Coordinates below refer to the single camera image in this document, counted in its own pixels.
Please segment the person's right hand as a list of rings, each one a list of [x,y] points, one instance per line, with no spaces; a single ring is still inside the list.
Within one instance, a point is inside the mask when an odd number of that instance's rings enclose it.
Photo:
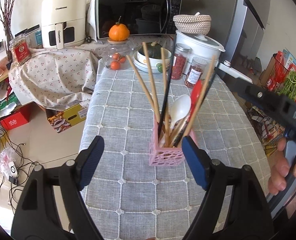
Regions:
[[[277,150],[275,152],[275,163],[271,167],[271,176],[268,181],[269,193],[276,196],[280,191],[286,188],[285,178],[290,172],[290,164],[284,156],[286,147],[286,139],[279,140]],[[296,177],[296,164],[293,169],[293,174]]]

